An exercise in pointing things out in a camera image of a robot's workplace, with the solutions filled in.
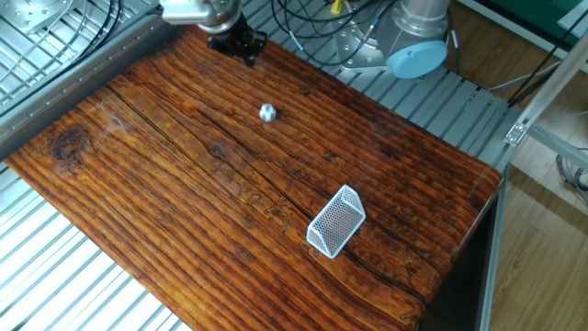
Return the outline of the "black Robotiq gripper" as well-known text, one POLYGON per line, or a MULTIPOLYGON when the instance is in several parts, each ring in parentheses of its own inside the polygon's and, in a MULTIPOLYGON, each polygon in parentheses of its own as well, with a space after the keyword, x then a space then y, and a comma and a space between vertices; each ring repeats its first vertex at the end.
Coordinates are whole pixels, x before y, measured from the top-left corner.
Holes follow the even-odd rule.
POLYGON ((253 67, 267 44, 267 34, 252 29, 245 17, 240 17, 229 29, 209 36, 208 47, 228 57, 241 58, 244 65, 253 67))

